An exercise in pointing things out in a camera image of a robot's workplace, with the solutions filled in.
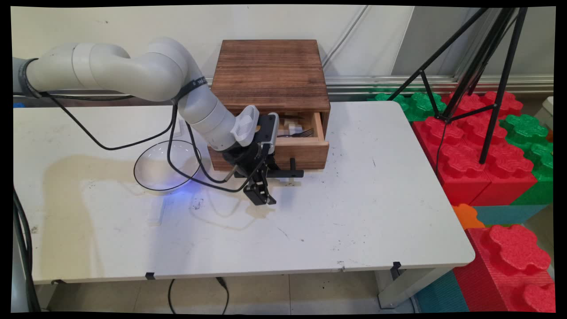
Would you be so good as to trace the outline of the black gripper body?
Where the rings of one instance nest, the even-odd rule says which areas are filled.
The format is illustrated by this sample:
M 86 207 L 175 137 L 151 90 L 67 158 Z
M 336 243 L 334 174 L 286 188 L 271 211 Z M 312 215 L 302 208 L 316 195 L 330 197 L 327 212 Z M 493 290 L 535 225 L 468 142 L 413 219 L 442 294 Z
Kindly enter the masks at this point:
M 265 161 L 275 162 L 274 144 L 251 144 L 247 147 L 233 146 L 222 151 L 223 159 L 232 169 L 223 182 L 227 182 L 237 172 L 239 176 L 249 177 L 258 170 L 266 170 Z

